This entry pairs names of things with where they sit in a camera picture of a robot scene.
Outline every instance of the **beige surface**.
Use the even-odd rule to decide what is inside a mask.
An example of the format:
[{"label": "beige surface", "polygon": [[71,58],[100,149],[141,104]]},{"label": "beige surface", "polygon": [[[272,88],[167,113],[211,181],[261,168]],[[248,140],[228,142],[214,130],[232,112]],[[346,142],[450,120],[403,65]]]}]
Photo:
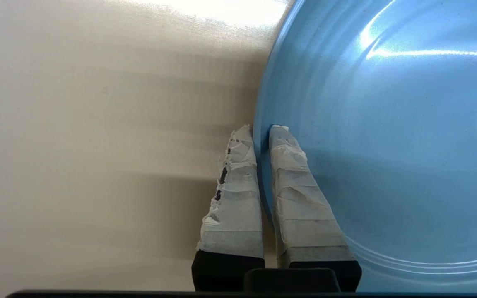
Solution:
[{"label": "beige surface", "polygon": [[0,297],[192,290],[282,0],[0,0]]}]

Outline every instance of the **glossy ceramic surface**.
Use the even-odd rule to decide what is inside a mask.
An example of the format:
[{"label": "glossy ceramic surface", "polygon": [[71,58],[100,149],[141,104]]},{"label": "glossy ceramic surface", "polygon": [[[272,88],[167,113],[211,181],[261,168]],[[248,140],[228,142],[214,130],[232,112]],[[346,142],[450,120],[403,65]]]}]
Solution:
[{"label": "glossy ceramic surface", "polygon": [[272,124],[307,153],[360,291],[477,292],[477,0],[297,2],[257,103],[267,198]]}]

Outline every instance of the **blue plate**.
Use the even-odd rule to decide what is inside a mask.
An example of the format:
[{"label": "blue plate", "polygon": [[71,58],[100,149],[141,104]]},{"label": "blue plate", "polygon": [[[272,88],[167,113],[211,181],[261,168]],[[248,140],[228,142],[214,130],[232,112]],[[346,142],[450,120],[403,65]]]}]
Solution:
[{"label": "blue plate", "polygon": [[477,292],[477,0],[298,0],[254,141],[290,127],[364,267],[359,291]]}]

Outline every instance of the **black plastic part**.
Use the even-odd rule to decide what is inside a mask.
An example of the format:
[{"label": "black plastic part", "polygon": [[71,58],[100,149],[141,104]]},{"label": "black plastic part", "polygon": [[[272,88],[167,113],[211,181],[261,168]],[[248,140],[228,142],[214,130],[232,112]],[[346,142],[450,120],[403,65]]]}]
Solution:
[{"label": "black plastic part", "polygon": [[362,277],[357,261],[291,262],[290,268],[329,268],[335,272],[342,292],[355,292]]},{"label": "black plastic part", "polygon": [[227,168],[224,166],[224,168],[222,168],[222,175],[220,175],[220,184],[224,184],[224,182],[226,181],[226,176]]},{"label": "black plastic part", "polygon": [[244,275],[244,292],[331,293],[339,292],[333,270],[255,269]]},{"label": "black plastic part", "polygon": [[121,292],[121,291],[19,291],[7,298],[477,298],[477,294],[396,294],[396,293],[201,293],[201,292]]},{"label": "black plastic part", "polygon": [[199,250],[191,269],[197,292],[240,292],[244,274],[264,267],[265,259]]}]

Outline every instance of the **white tape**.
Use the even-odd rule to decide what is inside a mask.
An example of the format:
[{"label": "white tape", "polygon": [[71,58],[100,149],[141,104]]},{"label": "white tape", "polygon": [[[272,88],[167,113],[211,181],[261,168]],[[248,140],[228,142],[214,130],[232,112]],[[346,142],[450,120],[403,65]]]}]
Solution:
[{"label": "white tape", "polygon": [[263,258],[257,162],[250,127],[231,134],[222,161],[224,181],[202,220],[197,250]]},{"label": "white tape", "polygon": [[274,125],[269,143],[278,257],[289,252],[292,262],[354,260],[297,140],[287,127]]}]

